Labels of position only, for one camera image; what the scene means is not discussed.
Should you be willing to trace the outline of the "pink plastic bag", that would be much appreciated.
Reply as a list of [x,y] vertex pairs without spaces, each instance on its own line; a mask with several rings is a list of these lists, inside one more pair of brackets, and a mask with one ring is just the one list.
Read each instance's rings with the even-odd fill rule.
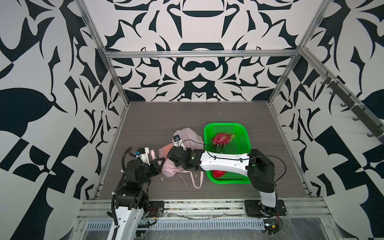
[[202,147],[204,147],[203,138],[191,128],[177,130],[173,135],[173,142],[159,149],[159,158],[164,159],[159,161],[162,167],[161,174],[168,178],[181,173],[189,174],[193,187],[200,189],[203,185],[204,173],[200,173],[200,184],[197,185],[194,170],[184,161],[191,156],[192,150],[201,150]]

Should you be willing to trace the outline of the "red dragon fruit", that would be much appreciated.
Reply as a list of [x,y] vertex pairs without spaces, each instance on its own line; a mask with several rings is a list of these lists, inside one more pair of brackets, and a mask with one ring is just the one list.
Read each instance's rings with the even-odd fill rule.
[[213,137],[212,144],[215,146],[228,145],[236,137],[236,133],[218,133]]

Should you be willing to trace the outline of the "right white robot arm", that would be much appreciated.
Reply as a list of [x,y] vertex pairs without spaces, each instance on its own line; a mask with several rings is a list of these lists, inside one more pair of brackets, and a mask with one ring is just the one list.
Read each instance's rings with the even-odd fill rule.
[[219,154],[207,150],[188,150],[183,142],[175,143],[167,158],[184,170],[224,171],[246,176],[254,189],[260,192],[261,206],[267,210],[276,208],[275,164],[256,149],[245,154]]

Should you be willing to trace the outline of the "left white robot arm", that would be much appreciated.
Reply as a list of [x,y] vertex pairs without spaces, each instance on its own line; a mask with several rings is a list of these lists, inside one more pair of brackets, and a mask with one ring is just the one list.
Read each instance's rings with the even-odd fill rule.
[[138,229],[149,229],[157,223],[143,186],[148,187],[151,178],[161,173],[165,159],[157,159],[149,148],[140,148],[135,153],[132,149],[129,147],[123,153],[122,176],[112,192],[111,211],[107,212],[113,219],[109,240],[133,240]]

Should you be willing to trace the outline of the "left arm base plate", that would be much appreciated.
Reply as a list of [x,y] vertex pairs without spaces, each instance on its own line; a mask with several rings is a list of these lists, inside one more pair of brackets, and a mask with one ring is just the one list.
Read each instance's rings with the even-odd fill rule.
[[145,211],[146,218],[158,218],[160,217],[165,210],[165,202],[164,201],[149,201],[149,207]]

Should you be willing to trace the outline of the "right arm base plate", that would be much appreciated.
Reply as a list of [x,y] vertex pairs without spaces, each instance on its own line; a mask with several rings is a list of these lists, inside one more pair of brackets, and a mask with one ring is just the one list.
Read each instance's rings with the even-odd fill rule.
[[253,218],[273,218],[276,215],[286,216],[287,208],[283,200],[277,200],[274,208],[265,207],[261,200],[245,200],[245,210],[248,217]]

